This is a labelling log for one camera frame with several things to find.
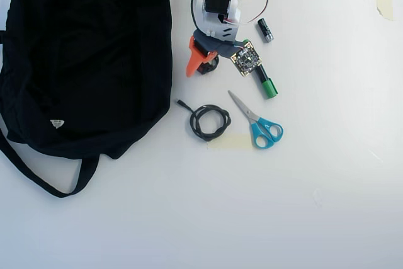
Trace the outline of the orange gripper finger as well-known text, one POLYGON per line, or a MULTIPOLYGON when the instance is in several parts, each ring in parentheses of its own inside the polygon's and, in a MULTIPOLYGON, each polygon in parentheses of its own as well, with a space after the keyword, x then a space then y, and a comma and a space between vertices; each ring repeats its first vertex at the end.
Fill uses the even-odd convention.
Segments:
POLYGON ((218 53, 216 51, 207 52, 205 55, 197 46, 194 36, 191 36, 189 42, 189 49, 191 50, 191 57, 186 67, 186 76, 191 77, 202 64, 210 63, 218 53))

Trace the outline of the blue-grey gripper body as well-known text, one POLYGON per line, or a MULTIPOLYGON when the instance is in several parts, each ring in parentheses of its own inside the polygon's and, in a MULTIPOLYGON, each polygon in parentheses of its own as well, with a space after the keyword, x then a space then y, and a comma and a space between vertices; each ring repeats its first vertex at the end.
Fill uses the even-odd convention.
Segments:
POLYGON ((195 30, 193 37, 196 45, 207 51, 207 54, 216 52, 219 56, 229 59, 242 49, 241 42, 222 41, 205 35, 201 30, 195 30))

